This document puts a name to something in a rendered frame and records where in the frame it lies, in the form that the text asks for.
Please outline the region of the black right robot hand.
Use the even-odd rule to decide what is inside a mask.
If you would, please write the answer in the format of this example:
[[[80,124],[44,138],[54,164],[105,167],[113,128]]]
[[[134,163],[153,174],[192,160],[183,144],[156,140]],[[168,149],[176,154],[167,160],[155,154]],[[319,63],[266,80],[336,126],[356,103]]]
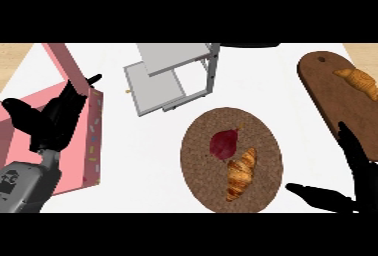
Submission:
[[[378,214],[378,164],[367,159],[359,139],[344,122],[338,122],[338,145],[344,151],[354,180],[356,199],[339,192],[311,186],[288,183],[285,188],[322,210],[335,213]]]

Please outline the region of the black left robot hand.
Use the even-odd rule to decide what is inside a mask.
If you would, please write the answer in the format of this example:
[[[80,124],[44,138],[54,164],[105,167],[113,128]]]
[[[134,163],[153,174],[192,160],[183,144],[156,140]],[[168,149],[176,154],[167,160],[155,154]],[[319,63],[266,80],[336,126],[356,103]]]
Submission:
[[[60,152],[69,145],[87,97],[80,95],[71,82],[41,111],[22,100],[6,98],[1,102],[13,127],[31,136],[29,151]]]

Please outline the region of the grey tiered shelf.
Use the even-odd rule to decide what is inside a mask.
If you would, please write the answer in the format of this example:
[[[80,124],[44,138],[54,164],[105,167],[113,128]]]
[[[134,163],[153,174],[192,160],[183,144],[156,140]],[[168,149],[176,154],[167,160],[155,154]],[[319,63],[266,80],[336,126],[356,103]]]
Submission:
[[[164,112],[201,97],[214,88],[218,62],[218,43],[137,43],[142,61],[124,67],[137,116],[161,109]],[[201,62],[207,73],[207,85],[187,95],[176,69]]]

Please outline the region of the red pear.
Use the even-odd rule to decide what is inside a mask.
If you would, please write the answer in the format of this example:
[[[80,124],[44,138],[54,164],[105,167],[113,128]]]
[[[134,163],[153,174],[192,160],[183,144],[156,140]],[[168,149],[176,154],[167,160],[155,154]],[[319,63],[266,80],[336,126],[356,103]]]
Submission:
[[[235,155],[238,136],[242,127],[217,132],[209,140],[209,153],[218,160],[226,160]]]

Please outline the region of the brown oval placemat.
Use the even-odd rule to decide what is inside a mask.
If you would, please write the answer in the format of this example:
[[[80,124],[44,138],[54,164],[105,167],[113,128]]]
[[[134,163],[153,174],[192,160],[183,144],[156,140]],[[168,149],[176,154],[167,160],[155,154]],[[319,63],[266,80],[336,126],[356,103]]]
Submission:
[[[209,143],[227,130],[238,131],[236,152],[220,160],[209,152]],[[240,197],[227,202],[227,162],[238,160],[249,148],[257,151],[252,183]],[[211,211],[260,212],[273,201],[282,182],[282,154],[267,126],[243,110],[215,108],[195,119],[181,140],[180,166],[190,192]]]

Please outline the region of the pink sprinkled box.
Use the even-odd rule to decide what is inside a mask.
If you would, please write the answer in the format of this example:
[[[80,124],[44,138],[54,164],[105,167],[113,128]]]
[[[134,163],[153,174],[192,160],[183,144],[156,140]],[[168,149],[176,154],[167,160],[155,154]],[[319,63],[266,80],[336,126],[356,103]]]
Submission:
[[[63,77],[56,85],[25,96],[25,101],[38,110],[56,97],[66,81],[78,83],[84,91],[84,75],[63,43],[43,43],[44,50]],[[102,144],[102,108],[103,93],[90,88],[87,101],[80,114],[77,128],[68,147],[60,152],[60,181],[54,195],[99,184],[100,179],[100,144]],[[41,157],[29,151],[29,136],[16,130],[10,116],[0,105],[0,169],[13,161],[38,163]]]

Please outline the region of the golden croissant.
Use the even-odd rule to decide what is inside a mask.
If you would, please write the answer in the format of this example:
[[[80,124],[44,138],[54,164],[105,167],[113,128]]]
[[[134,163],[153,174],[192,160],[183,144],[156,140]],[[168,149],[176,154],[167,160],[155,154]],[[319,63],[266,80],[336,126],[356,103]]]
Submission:
[[[257,151],[249,148],[239,160],[230,160],[227,163],[227,189],[226,201],[232,202],[243,194],[252,183],[254,169],[257,164]]]
[[[359,69],[341,69],[332,72],[372,101],[378,101],[378,85],[369,74]]]

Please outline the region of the brown wooden cutting board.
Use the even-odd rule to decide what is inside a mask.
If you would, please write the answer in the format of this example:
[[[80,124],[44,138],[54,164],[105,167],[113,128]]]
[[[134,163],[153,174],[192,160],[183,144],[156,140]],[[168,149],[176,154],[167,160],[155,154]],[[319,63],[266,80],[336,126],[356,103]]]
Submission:
[[[378,102],[334,74],[342,69],[354,69],[354,65],[328,51],[307,53],[297,64],[300,80],[334,137],[338,137],[338,122],[342,121],[367,159],[378,162]]]

